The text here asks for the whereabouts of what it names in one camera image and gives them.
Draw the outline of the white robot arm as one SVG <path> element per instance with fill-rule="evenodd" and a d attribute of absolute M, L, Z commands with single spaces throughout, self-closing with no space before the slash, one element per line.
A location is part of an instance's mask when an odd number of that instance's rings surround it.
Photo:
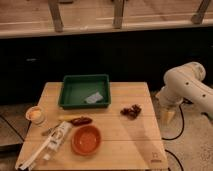
<path fill-rule="evenodd" d="M 175 115 L 175 108 L 184 99 L 197 105 L 213 122 L 213 88 L 205 85 L 203 80 L 206 70 L 198 62 L 189 62 L 165 72 L 164 86 L 156 94 L 161 109 L 161 120 L 168 124 Z"/>

